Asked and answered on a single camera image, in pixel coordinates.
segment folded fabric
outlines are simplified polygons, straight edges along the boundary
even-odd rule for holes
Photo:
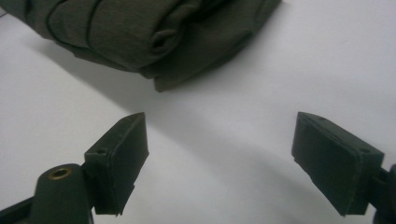
[[[0,0],[77,57],[154,78],[157,91],[227,62],[280,0]]]

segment white surface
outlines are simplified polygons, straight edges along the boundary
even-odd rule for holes
[[[396,2],[287,0],[232,62],[174,91],[76,59],[0,20],[0,209],[118,119],[145,111],[150,156],[101,223],[372,223],[339,217],[290,155],[296,114],[326,117],[396,162]]]

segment black plastic bracket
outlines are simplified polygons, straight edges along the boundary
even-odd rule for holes
[[[145,115],[121,119],[85,153],[82,166],[49,169],[34,197],[0,211],[0,223],[92,224],[93,207],[121,214],[148,155]]]
[[[396,167],[381,168],[383,152],[323,117],[300,112],[291,154],[341,216],[364,215],[371,203],[375,223],[396,223]]]

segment small hole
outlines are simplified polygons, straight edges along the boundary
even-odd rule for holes
[[[359,150],[361,151],[361,152],[363,152],[363,153],[369,153],[370,152],[370,150],[369,149],[367,149],[367,148],[359,148]]]
[[[97,153],[99,154],[106,154],[107,153],[107,149],[106,148],[100,148],[96,150]]]
[[[72,173],[72,170],[67,169],[67,168],[61,168],[59,170],[56,170],[52,173],[49,174],[49,179],[62,179],[67,177],[68,175],[70,175]]]

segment olive green fabric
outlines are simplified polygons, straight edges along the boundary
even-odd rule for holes
[[[154,78],[156,89],[227,62],[280,0],[0,0],[82,59]]]

